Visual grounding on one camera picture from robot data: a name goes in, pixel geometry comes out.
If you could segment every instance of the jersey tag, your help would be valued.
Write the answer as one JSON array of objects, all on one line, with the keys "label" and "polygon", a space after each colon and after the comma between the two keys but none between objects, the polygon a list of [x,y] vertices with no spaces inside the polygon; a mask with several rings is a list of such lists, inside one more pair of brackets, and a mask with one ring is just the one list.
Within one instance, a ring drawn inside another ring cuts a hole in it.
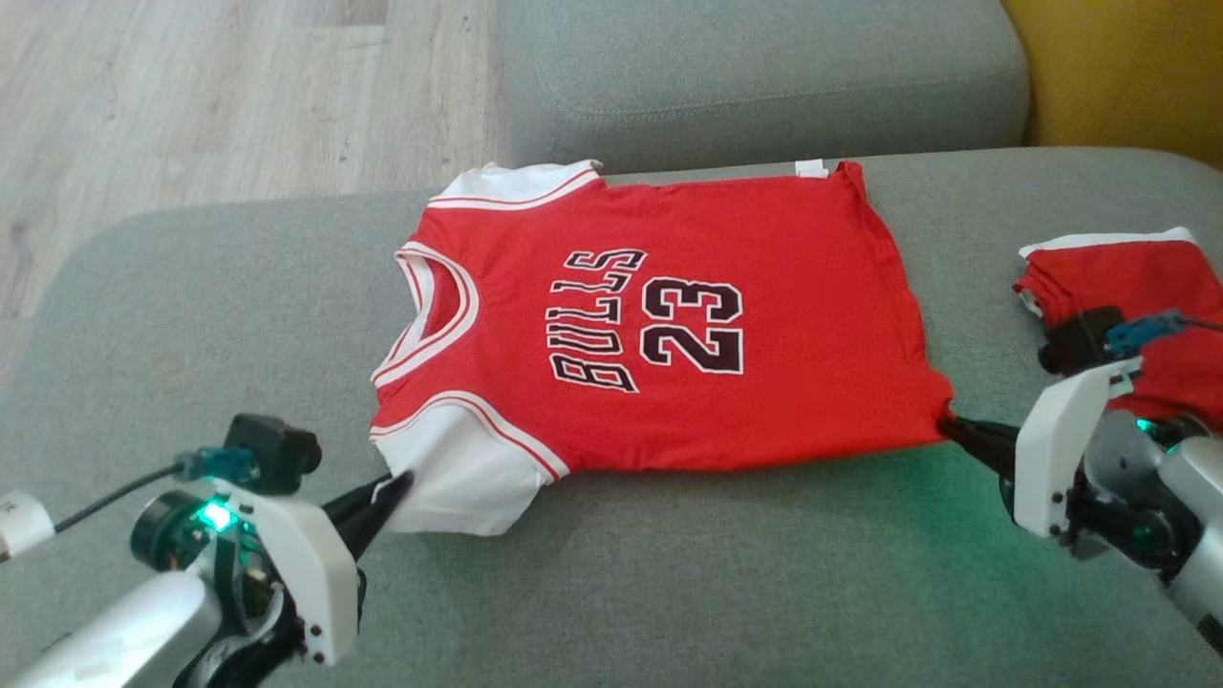
[{"label": "jersey tag", "polygon": [[828,178],[828,167],[824,166],[823,158],[816,158],[813,160],[795,160],[794,174],[799,176],[817,176],[819,178]]}]

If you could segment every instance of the basketball jersey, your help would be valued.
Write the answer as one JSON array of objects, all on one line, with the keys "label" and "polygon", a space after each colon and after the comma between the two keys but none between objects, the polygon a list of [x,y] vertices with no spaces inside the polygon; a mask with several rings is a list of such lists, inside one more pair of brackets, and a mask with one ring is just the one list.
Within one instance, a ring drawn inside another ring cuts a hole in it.
[{"label": "basketball jersey", "polygon": [[505,532],[577,470],[744,470],[940,440],[951,397],[862,170],[608,186],[486,166],[397,259],[371,437],[400,532]]},{"label": "basketball jersey", "polygon": [[[1015,292],[1052,329],[1076,313],[1117,306],[1125,319],[1177,308],[1223,321],[1223,286],[1194,235],[1178,226],[1157,233],[1071,233],[1025,246],[1027,269]],[[1140,418],[1188,414],[1223,430],[1223,334],[1190,326],[1142,348],[1134,393],[1109,408]]]}]

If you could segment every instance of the gray fabric upholstery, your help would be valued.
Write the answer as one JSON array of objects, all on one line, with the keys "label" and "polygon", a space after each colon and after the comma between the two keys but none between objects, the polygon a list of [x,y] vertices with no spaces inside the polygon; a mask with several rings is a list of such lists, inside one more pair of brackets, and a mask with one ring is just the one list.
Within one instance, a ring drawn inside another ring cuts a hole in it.
[{"label": "gray fabric upholstery", "polygon": [[[929,357],[966,415],[1019,423],[1051,382],[1040,326],[1009,292],[1021,243],[1184,224],[1216,268],[1223,258],[1223,175],[1183,158],[1018,149],[863,164]],[[0,400],[0,494],[24,488],[64,516],[218,442],[240,411],[319,433],[311,499],[377,475],[367,376],[410,315],[391,253],[424,198],[196,208],[103,233],[51,287]],[[127,533],[166,488],[0,567],[0,676],[148,576]],[[950,445],[739,475],[575,475],[503,538],[385,535],[363,566],[356,651],[274,684],[1223,681],[1148,574],[1117,556],[1076,563],[1020,533],[991,474]]]},{"label": "gray fabric upholstery", "polygon": [[1015,145],[1027,117],[998,0],[514,0],[501,13],[511,166]]}]

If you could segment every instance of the red jersey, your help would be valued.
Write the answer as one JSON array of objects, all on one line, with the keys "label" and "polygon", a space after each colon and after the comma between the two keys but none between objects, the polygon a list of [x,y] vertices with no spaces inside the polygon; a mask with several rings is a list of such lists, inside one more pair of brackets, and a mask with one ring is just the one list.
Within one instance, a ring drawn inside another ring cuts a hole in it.
[{"label": "red jersey", "polygon": [[[1223,286],[1194,235],[1183,226],[1158,233],[1071,233],[1019,252],[1027,269],[1015,282],[1024,302],[1054,328],[1074,314],[1117,306],[1126,319],[1177,308],[1223,321]],[[1134,393],[1109,408],[1140,418],[1188,414],[1223,430],[1223,334],[1191,326],[1142,348]]]},{"label": "red jersey", "polygon": [[610,187],[461,175],[397,253],[418,315],[371,436],[397,530],[504,532],[576,470],[742,470],[940,440],[951,397],[862,170]]}]

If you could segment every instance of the folded red shirt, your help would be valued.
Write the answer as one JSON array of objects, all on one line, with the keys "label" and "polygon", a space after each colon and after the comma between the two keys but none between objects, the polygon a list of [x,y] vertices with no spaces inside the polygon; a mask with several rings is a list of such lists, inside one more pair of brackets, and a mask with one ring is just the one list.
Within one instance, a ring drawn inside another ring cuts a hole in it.
[{"label": "folded red shirt", "polygon": [[[1027,270],[1015,292],[1047,328],[1117,306],[1126,319],[1177,308],[1223,321],[1223,287],[1188,229],[1158,233],[1076,233],[1019,252]],[[1223,429],[1223,334],[1190,328],[1142,349],[1134,393],[1117,400],[1142,418],[1189,414]]]}]

